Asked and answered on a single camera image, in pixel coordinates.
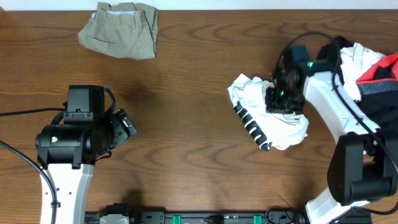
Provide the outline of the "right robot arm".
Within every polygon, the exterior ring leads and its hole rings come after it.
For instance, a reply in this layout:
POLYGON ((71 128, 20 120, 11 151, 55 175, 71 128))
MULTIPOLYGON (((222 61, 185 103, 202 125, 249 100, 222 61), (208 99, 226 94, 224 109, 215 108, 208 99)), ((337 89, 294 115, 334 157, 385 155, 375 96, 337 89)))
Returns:
POLYGON ((341 87, 324 60, 277 63, 275 88, 266 93, 271 113, 300 111, 309 102, 335 139, 327 188, 295 214, 294 223, 338 223, 350 213, 372 214, 365 206, 397 193, 397 135, 371 121, 341 87))

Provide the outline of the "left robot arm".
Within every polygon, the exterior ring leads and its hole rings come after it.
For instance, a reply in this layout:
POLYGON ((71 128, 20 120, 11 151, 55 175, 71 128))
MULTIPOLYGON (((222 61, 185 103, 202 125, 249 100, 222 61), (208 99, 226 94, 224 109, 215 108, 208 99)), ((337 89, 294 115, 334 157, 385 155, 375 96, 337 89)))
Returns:
POLYGON ((42 183, 41 223, 83 223, 94 166, 136 135, 127 113, 119 109, 94 119, 92 113, 61 111, 35 140, 42 183))

